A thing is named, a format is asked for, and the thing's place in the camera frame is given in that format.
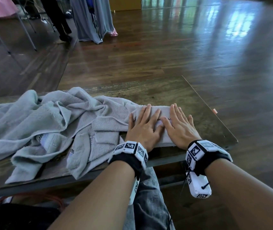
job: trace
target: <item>hand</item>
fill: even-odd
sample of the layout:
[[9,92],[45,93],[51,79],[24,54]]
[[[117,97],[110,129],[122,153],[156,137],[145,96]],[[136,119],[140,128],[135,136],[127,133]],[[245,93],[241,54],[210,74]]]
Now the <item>hand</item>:
[[188,150],[192,141],[202,139],[194,127],[192,116],[187,118],[176,103],[170,106],[170,119],[172,124],[166,117],[161,117],[168,136],[177,147]]
[[163,125],[159,125],[154,131],[154,126],[159,118],[161,110],[158,109],[149,119],[151,110],[151,105],[143,107],[139,113],[139,117],[134,123],[133,114],[129,115],[129,127],[126,136],[126,141],[136,141],[141,143],[141,145],[150,152],[153,150],[154,146],[159,142],[161,135],[164,130]]

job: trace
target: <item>gray jeans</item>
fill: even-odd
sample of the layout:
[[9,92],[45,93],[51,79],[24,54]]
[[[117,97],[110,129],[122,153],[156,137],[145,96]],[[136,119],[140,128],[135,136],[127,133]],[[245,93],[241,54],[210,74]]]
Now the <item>gray jeans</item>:
[[142,172],[133,205],[128,206],[123,225],[123,230],[139,229],[175,230],[153,167]]

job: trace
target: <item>table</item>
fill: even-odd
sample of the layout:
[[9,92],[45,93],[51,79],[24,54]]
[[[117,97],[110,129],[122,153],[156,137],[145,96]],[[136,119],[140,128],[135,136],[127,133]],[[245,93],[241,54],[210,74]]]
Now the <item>table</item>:
[[[123,97],[137,104],[171,105],[177,103],[185,114],[191,114],[196,129],[207,140],[217,143],[228,150],[238,140],[212,112],[196,91],[182,76],[168,76],[145,81],[125,82],[104,87],[85,88],[92,96],[105,95]],[[18,97],[0,98],[0,103],[12,102]],[[10,157],[0,161],[0,196],[9,196],[21,192],[43,189],[56,185],[64,185],[76,181],[92,180],[108,165],[107,162],[97,166],[79,180],[75,180],[66,169],[66,150],[50,162],[45,163],[36,178],[27,182],[5,185],[11,175],[13,165]],[[185,160],[186,151],[177,147],[155,148],[149,153],[147,166],[159,166]]]

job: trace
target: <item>gray curtain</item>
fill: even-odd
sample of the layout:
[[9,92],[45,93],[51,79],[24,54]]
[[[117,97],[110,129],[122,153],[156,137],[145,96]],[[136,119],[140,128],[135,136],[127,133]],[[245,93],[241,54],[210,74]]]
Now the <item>gray curtain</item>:
[[[86,0],[70,0],[70,4],[73,20],[77,27],[78,39],[80,41],[92,40],[97,44],[101,43],[102,40],[96,33]],[[109,0],[94,0],[94,10],[100,35],[103,38],[106,33],[111,33],[114,30]]]

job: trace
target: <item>finger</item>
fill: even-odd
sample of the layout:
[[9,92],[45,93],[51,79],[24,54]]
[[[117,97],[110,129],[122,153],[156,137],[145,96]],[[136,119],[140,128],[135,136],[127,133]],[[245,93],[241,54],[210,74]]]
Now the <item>finger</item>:
[[129,125],[128,125],[128,131],[131,130],[134,127],[134,121],[133,121],[133,114],[129,114]]
[[152,117],[150,118],[148,124],[154,128],[158,118],[159,118],[159,115],[161,113],[161,110],[160,109],[157,109],[156,112],[152,115]]
[[181,122],[184,122],[184,118],[179,110],[179,108],[177,107],[177,104],[175,103],[174,104],[174,108],[175,108],[175,112],[176,112],[176,115],[178,117],[178,119],[181,121]]
[[191,124],[192,127],[194,127],[193,117],[191,115],[188,116],[188,122],[189,124]]
[[161,139],[163,131],[164,131],[163,125],[157,126],[156,130],[154,131],[154,134],[157,136],[157,142],[159,142],[159,140]]
[[168,120],[168,118],[166,117],[161,117],[161,121],[164,125],[164,127],[166,128],[167,131],[172,131],[174,130],[174,127],[172,126],[172,124],[170,123],[170,121]]
[[182,111],[181,107],[179,107],[179,111],[180,111],[180,113],[182,114],[182,117],[184,118],[184,120],[188,123],[188,119],[187,119],[187,117],[185,116],[184,112]]
[[138,124],[141,123],[143,115],[145,113],[145,110],[146,110],[146,106],[143,106],[142,109],[141,109],[141,111],[139,112],[139,116],[138,116],[138,118],[137,118],[137,120],[135,122],[136,125],[138,125]]
[[151,110],[151,105],[148,104],[148,105],[146,106],[146,110],[145,110],[145,112],[144,112],[144,115],[143,115],[141,124],[146,124],[146,123],[148,123],[148,121],[149,121],[149,116],[150,116],[150,110]]
[[170,119],[173,121],[173,123],[179,121],[173,104],[170,106]]

